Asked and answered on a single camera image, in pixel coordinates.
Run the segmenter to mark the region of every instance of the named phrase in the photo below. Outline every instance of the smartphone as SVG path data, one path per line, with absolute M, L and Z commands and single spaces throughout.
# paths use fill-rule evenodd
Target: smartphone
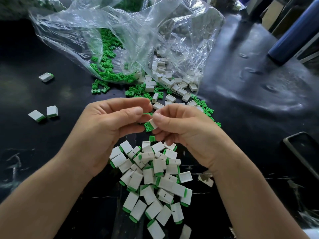
M 286 137 L 283 142 L 319 180 L 319 143 L 306 132 Z

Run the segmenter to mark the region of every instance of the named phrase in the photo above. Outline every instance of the plastic bag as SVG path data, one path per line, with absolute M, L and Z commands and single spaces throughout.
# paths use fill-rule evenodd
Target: plastic bag
M 59 0 L 0 0 L 0 21 L 27 18 L 30 7 L 41 7 L 53 12 L 66 9 Z
M 101 37 L 105 29 L 110 29 L 124 48 L 122 73 L 120 77 L 112 74 L 107 79 L 110 82 L 131 83 L 136 79 L 131 74 L 141 70 L 154 76 L 150 68 L 156 49 L 169 58 L 174 77 L 202 70 L 225 20 L 219 11 L 201 0 L 156 0 L 153 5 L 148 0 L 141 8 L 145 3 L 150 7 L 132 13 L 111 7 L 122 1 L 74 0 L 70 8 L 59 13 L 34 8 L 30 18 L 43 42 L 63 51 L 100 79 L 106 80 L 98 74 L 105 58 Z M 90 66 L 92 57 L 96 68 Z M 119 70 L 118 62 L 110 65 Z

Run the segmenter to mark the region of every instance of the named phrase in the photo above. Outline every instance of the black tabletop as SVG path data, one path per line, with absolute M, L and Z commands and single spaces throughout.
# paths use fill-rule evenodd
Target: black tabletop
M 60 149 L 84 107 L 93 101 L 124 97 L 127 86 L 112 85 L 105 95 L 91 94 L 94 78 L 63 54 L 43 44 L 29 21 L 1 23 L 0 38 L 0 201 Z M 261 25 L 240 15 L 227 15 L 205 67 L 198 96 L 214 109 L 213 117 L 250 157 L 289 212 L 303 227 L 299 212 L 318 209 L 318 182 L 282 144 L 297 132 L 318 138 L 319 80 L 297 60 L 282 67 L 266 54 L 276 42 Z M 53 73 L 48 84 L 38 76 Z M 27 114 L 56 105 L 59 118 L 40 124 Z M 150 134 L 122 138 L 132 145 Z M 192 236 L 232 238 L 216 185 L 196 180 L 205 171 L 178 145 L 181 172 L 194 180 L 192 205 L 183 208 Z M 122 211 L 127 191 L 118 181 L 121 173 L 107 165 L 84 189 L 56 238 L 150 238 L 147 220 L 134 224 Z M 164 231 L 178 238 L 182 225 L 170 219 Z

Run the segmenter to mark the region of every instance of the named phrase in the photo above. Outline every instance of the transparent plastic bag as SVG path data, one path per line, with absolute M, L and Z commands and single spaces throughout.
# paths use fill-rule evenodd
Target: transparent plastic bag
M 121 76 L 130 76 L 108 80 L 113 83 L 134 82 L 132 74 L 142 70 L 154 76 L 151 66 L 155 50 L 170 60 L 174 77 L 202 70 L 225 20 L 219 11 L 201 0 L 147 0 L 141 7 L 146 3 L 149 7 L 140 12 L 112 7 L 122 1 L 74 0 L 70 8 L 59 13 L 33 8 L 30 18 L 43 42 L 100 79 L 101 30 L 110 29 L 123 46 L 121 64 L 112 62 L 113 70 L 119 71 L 120 65 Z M 97 68 L 90 66 L 92 57 Z

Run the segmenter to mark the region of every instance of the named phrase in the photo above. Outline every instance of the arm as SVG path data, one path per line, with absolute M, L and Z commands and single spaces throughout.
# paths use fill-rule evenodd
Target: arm
M 144 131 L 152 105 L 146 98 L 89 104 L 58 154 L 0 205 L 0 238 L 53 238 L 78 196 L 106 166 L 122 136 Z
M 172 104 L 157 110 L 153 121 L 156 140 L 183 144 L 213 173 L 238 238 L 308 238 L 253 162 L 209 117 Z

